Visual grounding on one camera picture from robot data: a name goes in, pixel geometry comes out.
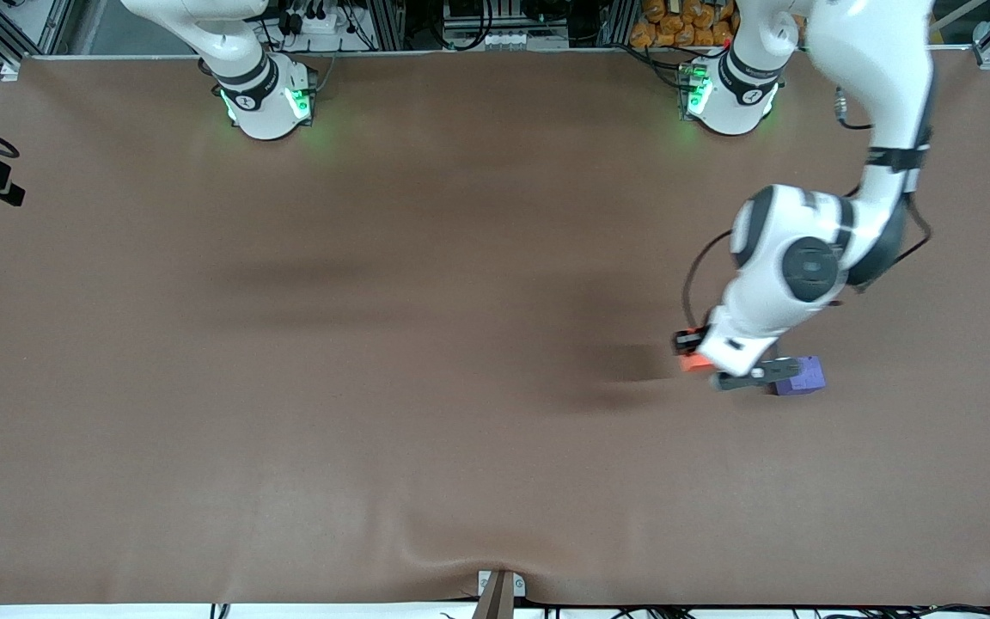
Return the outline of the brown table cover mat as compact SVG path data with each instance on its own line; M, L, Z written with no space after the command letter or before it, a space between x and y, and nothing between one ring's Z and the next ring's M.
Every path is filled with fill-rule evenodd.
M621 52L339 59L270 144L192 59L0 85L0 604L990 606L990 71L934 54L932 241L680 370L685 272L867 150L807 58L741 138Z

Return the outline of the pile of orange objects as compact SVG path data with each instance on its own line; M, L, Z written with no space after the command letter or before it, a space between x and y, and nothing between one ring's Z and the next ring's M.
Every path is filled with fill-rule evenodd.
M640 0L633 48L728 46L740 25L736 0Z

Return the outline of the metal table edge clamp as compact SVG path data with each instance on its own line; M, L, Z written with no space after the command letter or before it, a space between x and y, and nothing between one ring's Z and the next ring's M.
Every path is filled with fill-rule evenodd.
M471 619L515 619L517 602L526 594L526 579L520 573L479 571L478 603Z

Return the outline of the white power strip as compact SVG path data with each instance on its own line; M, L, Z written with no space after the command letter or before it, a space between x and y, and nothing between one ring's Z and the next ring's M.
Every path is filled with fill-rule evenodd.
M292 35L335 35L340 28L337 4L315 3L291 10L285 24Z

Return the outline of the purple foam block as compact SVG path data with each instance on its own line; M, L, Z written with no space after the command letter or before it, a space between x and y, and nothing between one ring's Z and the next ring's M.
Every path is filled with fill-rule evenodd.
M796 357L798 374L793 377L775 381L773 393L777 396L809 395L820 391L828 385L828 380L822 372L822 361L818 356Z

